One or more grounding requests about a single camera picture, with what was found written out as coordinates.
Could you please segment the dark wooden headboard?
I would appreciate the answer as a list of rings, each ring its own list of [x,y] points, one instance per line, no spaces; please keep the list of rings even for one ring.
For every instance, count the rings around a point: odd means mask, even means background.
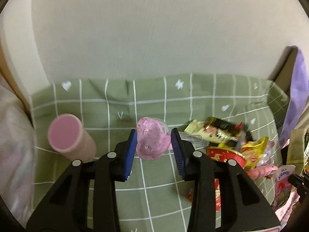
[[[275,84],[288,96],[290,95],[292,72],[297,52],[297,46],[285,47],[279,61],[268,78],[275,82]]]

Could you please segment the white plastic bag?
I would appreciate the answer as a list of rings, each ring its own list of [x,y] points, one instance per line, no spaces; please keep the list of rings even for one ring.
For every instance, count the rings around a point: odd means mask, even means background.
[[[34,129],[22,102],[1,77],[1,197],[25,226],[34,183]]]

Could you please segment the pale purple plastic wrapper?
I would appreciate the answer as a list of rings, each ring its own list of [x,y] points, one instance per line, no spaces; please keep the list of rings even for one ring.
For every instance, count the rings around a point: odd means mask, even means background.
[[[259,162],[260,166],[265,166],[265,165],[273,165],[273,152],[272,149],[275,145],[274,141],[269,140],[267,142],[267,146],[264,150],[263,156]]]

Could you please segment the pink paper cup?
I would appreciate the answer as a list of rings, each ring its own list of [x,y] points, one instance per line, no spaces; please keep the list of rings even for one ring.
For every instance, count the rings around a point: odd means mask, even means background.
[[[56,117],[48,129],[51,148],[70,160],[92,161],[96,155],[96,144],[84,129],[82,122],[72,114]]]

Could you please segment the pink clear plastic cup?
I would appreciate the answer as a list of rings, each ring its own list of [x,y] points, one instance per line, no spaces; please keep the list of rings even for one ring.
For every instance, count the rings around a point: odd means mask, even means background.
[[[158,160],[172,150],[171,131],[158,118],[143,117],[137,123],[136,154],[143,160]]]

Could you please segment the red gold paper cup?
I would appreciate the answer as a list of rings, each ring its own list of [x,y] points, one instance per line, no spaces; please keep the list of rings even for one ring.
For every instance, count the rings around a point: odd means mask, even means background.
[[[227,162],[229,159],[234,159],[242,168],[244,168],[246,165],[246,158],[241,153],[228,148],[210,147],[206,149],[206,155],[212,160],[220,162]],[[219,179],[215,179],[214,183],[216,211],[219,211],[221,209],[221,193]]]

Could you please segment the purple pillow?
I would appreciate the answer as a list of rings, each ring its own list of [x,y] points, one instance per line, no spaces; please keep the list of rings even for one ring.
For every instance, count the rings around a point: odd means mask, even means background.
[[[298,47],[292,46],[292,50],[296,52],[296,57],[291,75],[290,102],[279,136],[281,147],[288,141],[291,130],[296,127],[301,118],[308,98],[308,75],[304,56]]]

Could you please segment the green checked bed sheet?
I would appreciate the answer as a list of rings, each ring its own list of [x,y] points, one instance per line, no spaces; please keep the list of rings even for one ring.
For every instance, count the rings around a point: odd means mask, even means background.
[[[248,125],[252,137],[278,141],[289,97],[274,82],[240,75],[185,74],[149,80],[71,80],[30,97],[35,127],[36,172],[32,208],[42,200],[70,161],[52,150],[48,128],[72,114],[96,143],[96,158],[125,141],[143,117],[163,120],[183,131],[192,120],[214,116]],[[132,175],[116,183],[122,231],[186,231],[192,182],[183,182],[174,155],[134,158]]]

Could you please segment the pink colourful snack wrapper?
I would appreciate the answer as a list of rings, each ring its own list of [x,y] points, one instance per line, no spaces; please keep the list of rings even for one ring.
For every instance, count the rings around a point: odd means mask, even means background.
[[[271,204],[274,211],[281,208],[290,197],[292,184],[288,182],[291,175],[295,174],[296,166],[283,165],[273,174],[275,178],[275,195]]]

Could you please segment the pink toy shrimp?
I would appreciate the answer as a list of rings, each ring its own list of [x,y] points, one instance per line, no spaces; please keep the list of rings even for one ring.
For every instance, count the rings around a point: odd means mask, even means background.
[[[264,165],[247,171],[248,176],[252,180],[260,179],[263,177],[270,178],[278,170],[275,165]]]

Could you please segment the yellow snack wrapper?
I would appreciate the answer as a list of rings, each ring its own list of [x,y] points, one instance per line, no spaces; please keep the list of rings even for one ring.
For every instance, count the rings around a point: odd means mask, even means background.
[[[233,151],[235,154],[240,155],[245,160],[245,162],[241,164],[243,168],[255,168],[267,148],[268,141],[268,137],[263,137],[257,141],[248,141],[241,145],[240,151],[237,151],[235,147],[228,147],[228,145],[224,143],[220,143],[218,147]]]

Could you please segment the green fabric trash bin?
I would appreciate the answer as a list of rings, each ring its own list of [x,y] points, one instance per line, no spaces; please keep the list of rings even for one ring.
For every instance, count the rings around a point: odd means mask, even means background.
[[[302,175],[308,160],[308,130],[294,129],[291,131],[287,154],[287,165],[295,166],[295,174]]]

